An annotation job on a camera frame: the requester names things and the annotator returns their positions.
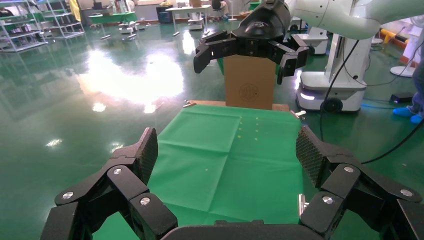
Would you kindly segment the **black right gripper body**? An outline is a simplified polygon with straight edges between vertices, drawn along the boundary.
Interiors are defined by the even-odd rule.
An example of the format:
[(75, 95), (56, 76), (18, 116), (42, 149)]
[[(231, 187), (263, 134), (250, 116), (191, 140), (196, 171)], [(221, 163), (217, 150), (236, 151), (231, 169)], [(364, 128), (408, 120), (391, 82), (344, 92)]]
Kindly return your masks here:
[(267, 57), (269, 42), (283, 42), (291, 22), (289, 8), (283, 0), (264, 0), (231, 31), (236, 39), (236, 54)]

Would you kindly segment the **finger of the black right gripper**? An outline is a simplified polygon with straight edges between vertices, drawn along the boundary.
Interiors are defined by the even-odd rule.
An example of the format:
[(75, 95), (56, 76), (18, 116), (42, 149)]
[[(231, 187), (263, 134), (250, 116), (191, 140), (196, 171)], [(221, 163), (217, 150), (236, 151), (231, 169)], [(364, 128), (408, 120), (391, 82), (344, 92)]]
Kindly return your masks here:
[(307, 62), (309, 46), (299, 34), (292, 34), (283, 42), (268, 42), (268, 59), (278, 65), (276, 83), (281, 85), (285, 77), (295, 75), (296, 69), (304, 67)]
[(237, 38), (231, 37), (226, 30), (201, 38), (193, 58), (194, 72), (200, 74), (211, 60), (235, 55), (238, 49), (237, 42)]

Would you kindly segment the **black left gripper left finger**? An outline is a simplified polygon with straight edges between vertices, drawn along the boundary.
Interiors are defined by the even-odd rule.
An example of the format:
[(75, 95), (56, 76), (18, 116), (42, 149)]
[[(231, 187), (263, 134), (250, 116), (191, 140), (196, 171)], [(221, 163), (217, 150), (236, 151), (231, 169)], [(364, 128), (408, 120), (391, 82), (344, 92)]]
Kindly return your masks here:
[(159, 240), (178, 220), (148, 188), (158, 157), (154, 128), (137, 143), (116, 149), (106, 164), (55, 197), (43, 240), (91, 240), (106, 219), (119, 213), (141, 240)]

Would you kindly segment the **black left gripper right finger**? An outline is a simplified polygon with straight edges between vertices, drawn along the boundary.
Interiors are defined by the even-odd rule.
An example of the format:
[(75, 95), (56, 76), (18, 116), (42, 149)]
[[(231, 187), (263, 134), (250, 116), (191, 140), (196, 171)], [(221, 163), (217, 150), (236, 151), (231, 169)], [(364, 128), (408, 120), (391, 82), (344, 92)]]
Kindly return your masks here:
[(422, 196), (366, 167), (347, 149), (321, 141), (304, 125), (295, 155), (317, 189), (309, 202), (298, 198), (299, 222), (328, 240), (346, 211), (356, 213), (382, 240), (424, 237)]

